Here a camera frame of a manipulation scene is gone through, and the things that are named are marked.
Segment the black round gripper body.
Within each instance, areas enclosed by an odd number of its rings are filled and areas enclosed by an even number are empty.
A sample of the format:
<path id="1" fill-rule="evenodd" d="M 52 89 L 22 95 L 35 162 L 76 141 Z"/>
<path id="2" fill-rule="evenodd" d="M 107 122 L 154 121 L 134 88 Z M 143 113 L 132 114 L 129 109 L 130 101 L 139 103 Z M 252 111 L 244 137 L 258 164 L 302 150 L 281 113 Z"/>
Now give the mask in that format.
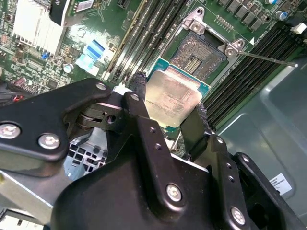
<path id="1" fill-rule="evenodd" d="M 160 143 L 126 144 L 57 199 L 53 230 L 212 230 L 208 172 L 174 159 Z"/>

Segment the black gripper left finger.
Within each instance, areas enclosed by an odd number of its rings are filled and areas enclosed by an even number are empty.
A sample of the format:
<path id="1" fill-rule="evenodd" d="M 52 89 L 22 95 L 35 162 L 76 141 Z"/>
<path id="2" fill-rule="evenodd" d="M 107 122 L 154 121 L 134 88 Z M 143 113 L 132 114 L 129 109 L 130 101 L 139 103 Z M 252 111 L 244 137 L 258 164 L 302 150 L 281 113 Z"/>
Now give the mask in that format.
<path id="1" fill-rule="evenodd" d="M 49 177 L 61 168 L 70 141 L 81 130 L 81 111 L 109 99 L 112 91 L 95 78 L 34 96 L 0 110 L 2 125 L 16 126 L 14 138 L 0 139 L 0 167 L 29 176 Z M 108 148 L 105 165 L 72 185 L 78 200 L 101 202 L 102 190 L 115 181 L 128 180 L 120 172 L 123 163 L 134 162 L 146 201 L 152 212 L 182 212 L 187 201 L 173 158 L 158 123 L 149 118 L 145 107 L 146 80 L 139 77 L 132 89 L 120 97 L 119 128 Z"/>

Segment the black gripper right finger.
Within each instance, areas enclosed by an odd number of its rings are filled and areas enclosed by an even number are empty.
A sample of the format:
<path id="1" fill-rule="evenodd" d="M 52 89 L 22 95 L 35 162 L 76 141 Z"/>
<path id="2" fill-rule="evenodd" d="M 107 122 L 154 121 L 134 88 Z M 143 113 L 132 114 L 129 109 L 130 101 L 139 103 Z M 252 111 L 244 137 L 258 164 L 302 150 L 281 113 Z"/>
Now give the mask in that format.
<path id="1" fill-rule="evenodd" d="M 232 155 L 198 104 L 180 126 L 190 160 L 209 171 L 210 208 L 219 230 L 304 230 L 303 222 L 245 153 Z"/>

